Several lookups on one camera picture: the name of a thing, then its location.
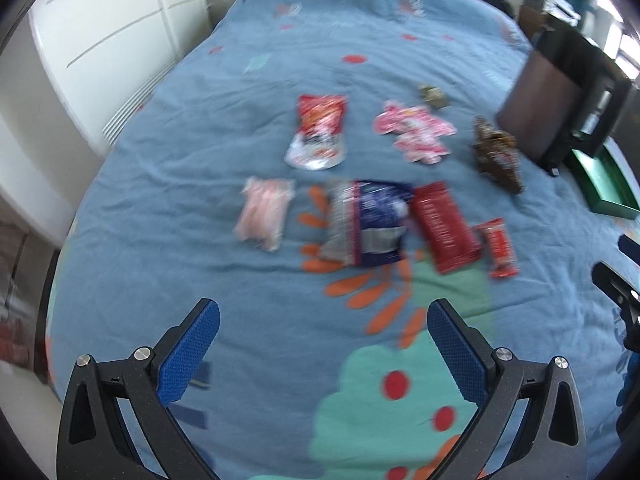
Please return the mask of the black backpack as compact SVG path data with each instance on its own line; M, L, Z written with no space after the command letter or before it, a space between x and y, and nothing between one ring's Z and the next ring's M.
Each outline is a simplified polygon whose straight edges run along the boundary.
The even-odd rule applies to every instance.
M482 0L502 13L506 14L509 18L515 18L515 13L512 4L508 0Z

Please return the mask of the pink white candy packets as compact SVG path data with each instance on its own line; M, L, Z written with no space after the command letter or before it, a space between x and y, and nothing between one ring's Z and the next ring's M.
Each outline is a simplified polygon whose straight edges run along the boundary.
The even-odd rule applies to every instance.
M450 122L433 115L427 107L406 107L387 101L381 114L375 117L373 130L381 136L396 136L394 148L401 151L407 162L435 165L450 154L442 143L445 136L453 136L457 129Z

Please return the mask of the red and white snack bag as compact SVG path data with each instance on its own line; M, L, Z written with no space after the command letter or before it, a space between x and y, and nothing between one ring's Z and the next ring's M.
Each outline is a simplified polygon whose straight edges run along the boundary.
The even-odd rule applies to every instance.
M305 170L326 170L346 157L343 119L347 98L338 94L303 94L297 100L298 130L288 146L285 161Z

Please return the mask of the dark red snack packet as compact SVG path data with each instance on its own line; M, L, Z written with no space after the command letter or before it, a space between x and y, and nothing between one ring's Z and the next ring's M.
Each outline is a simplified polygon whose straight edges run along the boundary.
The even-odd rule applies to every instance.
M416 188L410 207L427 240L438 273L457 271L482 256L482 245L445 182Z

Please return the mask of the dark brown box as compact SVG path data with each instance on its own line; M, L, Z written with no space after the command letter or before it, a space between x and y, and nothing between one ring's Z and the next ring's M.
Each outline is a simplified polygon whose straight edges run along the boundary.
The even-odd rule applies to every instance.
M537 166L556 174L571 151L596 156L634 83L593 41L549 15L496 121Z

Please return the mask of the small olive snack wrapper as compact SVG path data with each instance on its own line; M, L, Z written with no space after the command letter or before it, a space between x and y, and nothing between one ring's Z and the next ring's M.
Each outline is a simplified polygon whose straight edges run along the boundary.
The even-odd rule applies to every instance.
M422 101L434 110L441 110L450 105L448 96L439 87L421 84L419 93Z

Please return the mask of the wooden drawer cabinet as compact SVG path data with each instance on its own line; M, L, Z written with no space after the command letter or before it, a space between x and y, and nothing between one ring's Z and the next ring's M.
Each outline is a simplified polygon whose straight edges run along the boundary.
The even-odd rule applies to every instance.
M518 26L529 42L533 44L544 29L548 14L544 11L521 6L518 10Z

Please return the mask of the blue patterned bedspread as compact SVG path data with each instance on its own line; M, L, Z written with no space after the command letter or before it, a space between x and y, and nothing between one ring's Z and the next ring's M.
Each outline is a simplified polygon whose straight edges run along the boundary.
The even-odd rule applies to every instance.
M522 359L565 356L595 476L620 444L616 403L624 324L591 281L624 222L591 212L570 176L522 163L512 195L475 167L474 118L493 118L530 49L480 0L238 0L131 118L82 201L62 251L48 319L53 388L75 361L126 358L202 298L221 324L194 385L171 411L225 479L423 479L474 414L425 323L446 298L495 346ZM434 110L419 87L442 89ZM346 157L326 170L285 161L303 94L346 96ZM373 130L387 101L425 106L457 129L435 165L407 162ZM250 177L288 179L282 242L235 235ZM518 275L490 259L436 271L418 228L383 269L320 258L328 186L445 182L469 224L503 218Z

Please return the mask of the small red snack bar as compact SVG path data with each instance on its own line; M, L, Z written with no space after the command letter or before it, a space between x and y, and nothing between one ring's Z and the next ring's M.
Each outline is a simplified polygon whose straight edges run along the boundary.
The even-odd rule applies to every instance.
M488 244L492 278L513 278L518 275L518 260L503 218L495 218L474 226Z

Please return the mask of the brown crinkled snack bag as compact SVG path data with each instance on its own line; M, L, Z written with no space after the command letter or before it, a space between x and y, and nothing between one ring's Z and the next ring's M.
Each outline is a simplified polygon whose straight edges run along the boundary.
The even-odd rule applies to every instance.
M472 148L478 172L512 194L523 192L520 153L514 136L483 117L474 118L474 134Z

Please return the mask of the blue and silver snack bag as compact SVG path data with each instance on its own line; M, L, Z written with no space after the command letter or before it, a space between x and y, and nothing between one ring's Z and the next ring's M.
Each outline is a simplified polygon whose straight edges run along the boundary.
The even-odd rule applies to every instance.
M328 186L328 236L323 260L377 268L401 259L412 185L375 180L336 180Z

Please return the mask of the white wardrobe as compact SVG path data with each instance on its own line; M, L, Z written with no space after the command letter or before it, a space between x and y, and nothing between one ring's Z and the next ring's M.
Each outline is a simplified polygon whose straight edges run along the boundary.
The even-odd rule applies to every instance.
M210 31L205 0L36 0L29 21L58 98L99 155Z

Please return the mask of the green metal tray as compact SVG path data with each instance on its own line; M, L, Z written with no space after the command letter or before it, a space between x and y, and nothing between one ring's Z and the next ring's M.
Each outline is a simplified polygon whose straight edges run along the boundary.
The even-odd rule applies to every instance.
M622 162L622 153L611 144L601 148L596 156L573 150L565 159L565 165L592 212L636 220L639 201Z

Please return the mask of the pale pink snack packet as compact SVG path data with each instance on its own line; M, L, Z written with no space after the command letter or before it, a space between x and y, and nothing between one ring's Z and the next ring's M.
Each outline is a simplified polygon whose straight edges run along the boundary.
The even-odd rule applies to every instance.
M245 202L234 227L239 240L254 240L266 252L279 249L288 206L295 196L295 182L288 179L246 180Z

